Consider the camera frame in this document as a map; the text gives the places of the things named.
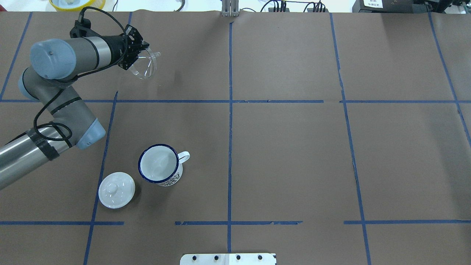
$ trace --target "white metal plate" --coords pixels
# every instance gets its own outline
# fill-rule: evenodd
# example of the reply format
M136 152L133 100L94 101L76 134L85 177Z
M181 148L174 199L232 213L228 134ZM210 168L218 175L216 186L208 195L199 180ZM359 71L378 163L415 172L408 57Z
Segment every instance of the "white metal plate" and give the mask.
M180 265L276 265L276 254L185 254L180 259Z

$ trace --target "blue grid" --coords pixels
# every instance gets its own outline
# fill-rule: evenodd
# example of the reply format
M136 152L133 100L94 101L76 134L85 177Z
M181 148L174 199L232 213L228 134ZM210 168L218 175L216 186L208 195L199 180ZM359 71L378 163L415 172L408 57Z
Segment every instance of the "blue grid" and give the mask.
M389 103L389 104L456 104L458 113L460 115L461 122L463 124L463 128L468 140L468 143L471 147L471 137L469 134L469 130L467 128L466 122L464 120L463 114L461 112L460 104L470 104L471 100L458 100L456 96L455 89L453 87L453 84L451 82L451 78L448 73L447 66L445 64L439 42L437 40L436 34L435 34L435 28L433 25L433 20L431 17L431 14L429 13L429 21L430 21L430 27L432 30L432 34L434 37L435 44L437 46L437 51L440 56L440 60L443 65L443 69L445 71L445 74L447 76L447 80L450 86L450 90L453 94L454 100L347 100L345 96L345 90L343 86L343 81L342 77L340 74L340 58L339 58L339 53L338 53L338 48L337 48L337 41L336 41L336 36L335 36L335 29L334 29L334 23L333 23L333 16L332 14L330 15L330 22L331 22L331 28L332 28L332 37L333 37L333 44L334 44L334 50L335 50L335 57L336 57L336 63L337 63L337 70L338 70L338 76L339 76L339 83L341 86L341 93L342 93L342 100L339 102L343 104L344 107L344 115L345 115L345 122L347 126L347 133L349 136L349 145L350 145L350 152L351 152L351 157L352 157L352 164L354 167L354 175L355 175L355 180L356 180L356 186L357 186L357 199L358 199L358 205L359 205L359 211L360 211L360 219L361 220L347 220L344 221L343 223L345 225L362 225L363 229L363 236L364 236L364 242L365 242L365 253L366 253L366 259L368 265L371 264L371 257L370 257L370 251L369 251L369 245L368 245L368 236L367 236L367 231L366 231L366 225L376 225L376 224L471 224L471 220L453 220L453 219L444 219L444 220L365 220L365 214L363 211L363 203L362 203L362 198L361 198L361 189L360 189L360 182L359 182L359 177L358 177L358 172L357 172L357 165L356 165L356 160L355 160L355 151L354 151L354 145L353 145L353 139L351 135L351 130L350 130L350 122L349 122L349 117L348 117L348 108L347 104L368 104L368 103ZM18 43L17 49L15 51L15 54L13 56L10 68L8 70L5 82L2 86L2 90L0 92L0 102L1 103L15 103L15 102L33 102L28 99L3 99L3 95L5 93L6 86L8 84L11 72L13 70L16 58L18 56L18 52L20 50L21 44L23 42L24 36L26 34L26 31L28 29L29 23L32 18L32 12L30 12L26 25L24 27L23 33L21 35L20 41ZM129 14L129 19L128 19L128 24L130 24L132 18L132 12ZM101 183L101 180L103 178L103 171L104 171L104 166L105 166L105 161L106 161L106 154L107 154L107 149L108 149L108 144L109 144L109 137L110 137L110 132L111 132L111 127L113 123L113 118L114 118L114 111L116 108L117 103L227 103L229 104L229 152L228 152L228 197L227 197L227 221L183 221L183 222L175 222L175 225L177 226L183 226L183 225L226 225L227 226L227 250L230 253L231 252L231 226L232 225L299 225L303 221L232 221L232 114L233 114L233 104L238 104L238 103L323 103L323 100L233 100L232 98L232 23L229 24L229 100L152 100L152 99L117 99L118 92L116 92L115 97L113 100L109 99L86 99L84 100L85 102L88 103L112 103L112 111L110 115L110 123L108 126L108 131L106 135L106 143L105 143L105 150L103 153L103 160L102 160L102 165L101 165L101 170L100 170L100 176L98 179L98 186ZM93 214L91 221L0 221L0 225L88 225L90 227L89 229L89 237L87 240L87 247L86 247L86 252L85 252L85 257L84 257L84 265L87 264L88 262L88 255L89 255L89 250L91 246L91 239L93 235L93 228L95 225L124 225L124 222L98 222L95 221L96 218L96 212L97 212L97 205L98 205L98 186L97 186L97 193L96 193L96 198L95 198L95 203L94 203L94 208L93 208Z

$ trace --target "white label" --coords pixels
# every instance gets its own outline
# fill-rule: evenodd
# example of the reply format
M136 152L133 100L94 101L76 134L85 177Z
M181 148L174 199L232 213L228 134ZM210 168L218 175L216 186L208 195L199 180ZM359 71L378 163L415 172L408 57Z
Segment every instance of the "white label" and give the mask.
M382 0L363 0L366 7L382 8Z

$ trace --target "white lid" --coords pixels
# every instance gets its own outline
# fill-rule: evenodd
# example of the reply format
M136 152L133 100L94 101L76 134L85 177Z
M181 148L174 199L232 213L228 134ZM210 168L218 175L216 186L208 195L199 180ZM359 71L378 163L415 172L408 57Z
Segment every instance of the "white lid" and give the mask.
M98 197L104 206L116 209L128 204L135 190L136 185L131 176L124 172L115 172L101 182Z

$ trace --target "yellow container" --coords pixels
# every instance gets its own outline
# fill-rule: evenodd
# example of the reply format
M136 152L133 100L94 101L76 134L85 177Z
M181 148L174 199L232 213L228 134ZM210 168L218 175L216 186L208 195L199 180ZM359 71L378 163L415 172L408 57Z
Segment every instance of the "yellow container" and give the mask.
M77 2L82 3L81 5L72 4L68 8L67 4L64 4L64 0L49 0L49 3L57 10L57 11L80 11L84 7L95 7L102 9L105 6L106 0L77 0Z

